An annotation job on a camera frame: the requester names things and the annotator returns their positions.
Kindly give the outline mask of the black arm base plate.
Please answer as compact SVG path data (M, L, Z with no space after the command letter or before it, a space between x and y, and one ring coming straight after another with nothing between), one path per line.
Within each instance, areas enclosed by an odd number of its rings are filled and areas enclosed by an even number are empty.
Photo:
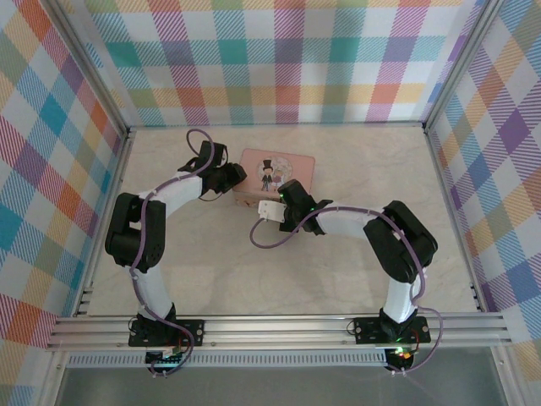
M356 344L430 343L427 319L416 315L397 324L391 319L359 317L353 323Z
M203 320L176 319L175 323L189 331L194 337L194 345L201 346L205 332ZM128 324L129 347L172 347L189 346L189 337L178 328L168 326L160 321L151 321L146 318L132 318Z

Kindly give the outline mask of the pink illustrated tin box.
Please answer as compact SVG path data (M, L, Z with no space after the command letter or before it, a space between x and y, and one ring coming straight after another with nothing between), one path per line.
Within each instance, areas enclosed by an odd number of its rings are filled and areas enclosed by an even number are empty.
M261 200L279 201L278 189L292 179L311 191L315 166L312 156L245 149L240 165L247 178L233 188L239 206L257 208Z

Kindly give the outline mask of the thin aluminium wall rail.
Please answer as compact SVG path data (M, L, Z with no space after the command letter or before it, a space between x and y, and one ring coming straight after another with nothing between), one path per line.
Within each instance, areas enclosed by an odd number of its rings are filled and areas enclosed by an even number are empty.
M173 126L130 126L129 132L145 130L169 130L169 129L251 129L251 128L293 128L293 127L308 127L308 126L323 126L323 127L344 127L344 126L360 126L362 128L421 128L425 124L419 121L390 121L390 122L353 122L353 123L241 123L241 124L186 124Z

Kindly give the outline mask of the wide aluminium mounting rail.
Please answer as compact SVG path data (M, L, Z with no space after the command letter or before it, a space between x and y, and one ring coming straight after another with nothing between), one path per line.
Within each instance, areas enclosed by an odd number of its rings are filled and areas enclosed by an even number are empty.
M356 344L355 315L190 316L203 320L205 332L198 350L275 350L338 348L495 347L511 344L511 334L499 313L427 315L430 343ZM127 316L61 318L46 346L49 351L153 350L128 346Z

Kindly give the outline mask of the aluminium side rail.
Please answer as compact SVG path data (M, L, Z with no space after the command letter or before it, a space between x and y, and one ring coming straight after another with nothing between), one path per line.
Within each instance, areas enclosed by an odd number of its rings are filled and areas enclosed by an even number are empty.
M96 236L93 239L92 251L82 274L79 289L75 297L74 306L70 315L71 317L86 316L88 314L87 308L93 293L94 277L99 268L101 256L105 251L107 230L112 217L116 196L123 183L123 177L128 166L128 159L131 154L135 136L136 130L128 127L127 133L123 138L122 148L120 149L114 176L112 177L107 191L101 222L99 223Z

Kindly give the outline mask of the aluminium frame post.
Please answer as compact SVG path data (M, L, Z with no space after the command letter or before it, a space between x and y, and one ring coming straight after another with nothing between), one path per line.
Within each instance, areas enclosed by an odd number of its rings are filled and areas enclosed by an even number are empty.
M134 104L85 0L41 0L114 126L125 135L139 123Z
M473 1L473 8L462 24L457 39L452 43L453 48L425 108L422 125L426 136L429 136L444 112L452 92L476 56L504 2L505 0Z

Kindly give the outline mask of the black controller board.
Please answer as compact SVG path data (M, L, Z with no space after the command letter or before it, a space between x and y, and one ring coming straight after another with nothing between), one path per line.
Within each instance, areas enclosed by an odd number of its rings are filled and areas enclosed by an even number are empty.
M186 350L180 348L170 348L163 351L147 351L145 353L145 363L147 365L154 364L162 368L172 368L183 361Z
M386 369L390 371L409 370L413 367L418 348L387 348L385 350Z

